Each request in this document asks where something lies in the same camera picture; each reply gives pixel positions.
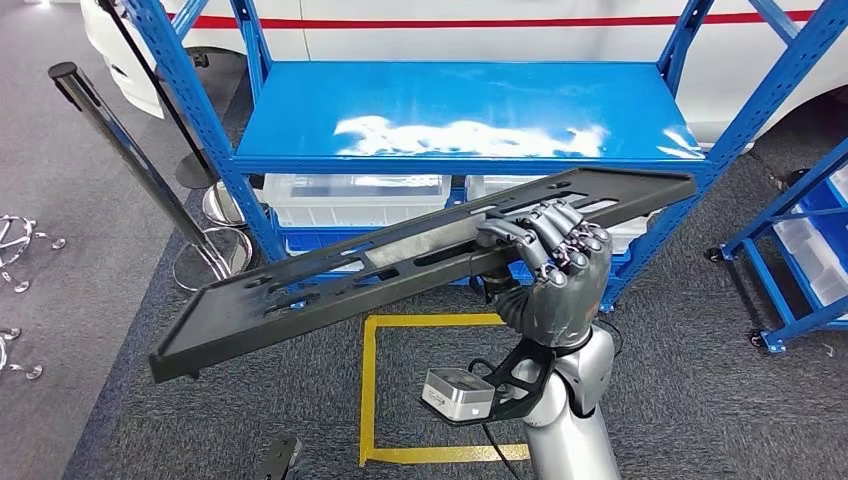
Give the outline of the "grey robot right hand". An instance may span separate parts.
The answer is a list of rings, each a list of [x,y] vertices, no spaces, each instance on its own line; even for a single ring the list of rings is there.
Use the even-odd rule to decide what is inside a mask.
[[[530,286],[515,280],[507,266],[480,275],[487,300],[508,326],[544,347],[585,343],[611,267],[612,239],[604,228],[568,203],[548,200],[484,220],[478,242],[515,247],[533,274]]]

